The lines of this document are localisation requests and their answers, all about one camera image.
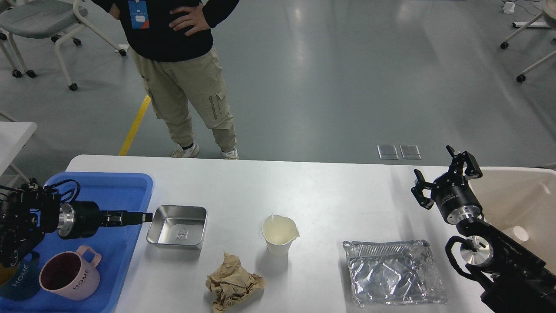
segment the brown paper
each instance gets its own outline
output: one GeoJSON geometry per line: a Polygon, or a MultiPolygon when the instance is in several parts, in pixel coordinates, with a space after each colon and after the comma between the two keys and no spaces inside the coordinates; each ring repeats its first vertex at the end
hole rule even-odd
{"type": "Polygon", "coordinates": [[[224,251],[224,262],[214,273],[207,276],[207,288],[216,293],[212,312],[226,311],[229,306],[243,301],[257,289],[264,289],[265,279],[248,273],[241,267],[240,258],[224,251]]]}

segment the table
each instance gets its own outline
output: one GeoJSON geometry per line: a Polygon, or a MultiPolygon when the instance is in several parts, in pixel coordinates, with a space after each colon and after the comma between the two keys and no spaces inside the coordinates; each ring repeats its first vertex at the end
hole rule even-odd
{"type": "Polygon", "coordinates": [[[0,174],[4,173],[36,129],[36,123],[0,122],[0,174]]]}
{"type": "MultiPolygon", "coordinates": [[[[460,277],[444,253],[457,234],[436,208],[413,198],[414,166],[80,155],[67,171],[146,173],[154,182],[149,212],[164,204],[208,211],[200,251],[158,248],[141,229],[115,311],[210,312],[205,287],[224,251],[267,280],[259,292],[227,312],[491,312],[482,288],[460,277]],[[261,234],[271,214],[292,218],[300,237],[288,258],[275,258],[261,234]],[[431,244],[447,305],[374,305],[351,299],[342,241],[426,239],[431,244]]],[[[417,167],[433,180],[447,167],[417,167]]]]}

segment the white sneaker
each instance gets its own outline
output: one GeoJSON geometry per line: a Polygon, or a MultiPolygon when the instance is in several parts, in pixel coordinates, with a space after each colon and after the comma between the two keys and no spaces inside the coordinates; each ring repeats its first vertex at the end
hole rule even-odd
{"type": "Polygon", "coordinates": [[[194,158],[201,148],[199,145],[193,141],[193,146],[189,149],[183,149],[180,145],[174,148],[172,153],[170,153],[170,158],[194,158]]]}
{"type": "Polygon", "coordinates": [[[220,156],[222,157],[222,159],[224,160],[239,160],[239,156],[237,156],[237,149],[236,147],[234,147],[234,149],[230,152],[220,152],[220,156]]]}

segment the blue tray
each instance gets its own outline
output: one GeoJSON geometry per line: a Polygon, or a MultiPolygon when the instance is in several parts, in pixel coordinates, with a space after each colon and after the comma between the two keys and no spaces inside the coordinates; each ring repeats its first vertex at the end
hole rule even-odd
{"type": "MultiPolygon", "coordinates": [[[[94,201],[101,210],[126,210],[146,212],[152,193],[152,179],[145,174],[130,173],[82,173],[63,172],[51,177],[45,185],[64,179],[75,179],[81,185],[77,200],[94,201]]],[[[60,186],[61,192],[75,186],[67,183],[60,186]]],[[[102,254],[97,269],[101,274],[98,289],[81,301],[73,301],[45,290],[25,301],[0,298],[0,312],[85,312],[108,313],[116,306],[126,278],[131,256],[135,249],[141,225],[125,227],[101,227],[91,238],[63,240],[58,234],[46,234],[44,240],[34,249],[40,253],[39,267],[54,255],[64,251],[75,251],[86,244],[102,254]]],[[[85,254],[90,261],[92,255],[85,254]]]]}

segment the mug handle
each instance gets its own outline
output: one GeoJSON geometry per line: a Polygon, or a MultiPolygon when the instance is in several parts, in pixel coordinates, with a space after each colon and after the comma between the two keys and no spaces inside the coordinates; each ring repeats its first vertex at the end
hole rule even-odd
{"type": "Polygon", "coordinates": [[[40,258],[40,254],[38,254],[38,252],[36,251],[31,251],[29,252],[29,254],[31,255],[31,263],[37,265],[38,264],[38,259],[40,258]]]}
{"type": "Polygon", "coordinates": [[[86,246],[84,244],[77,249],[76,253],[80,256],[83,256],[83,254],[85,254],[85,252],[87,252],[87,251],[89,251],[90,253],[93,253],[95,255],[95,258],[90,263],[93,267],[97,267],[97,265],[100,263],[100,261],[102,259],[102,256],[100,254],[98,254],[97,252],[95,252],[93,250],[93,248],[91,248],[89,246],[86,246]]]}

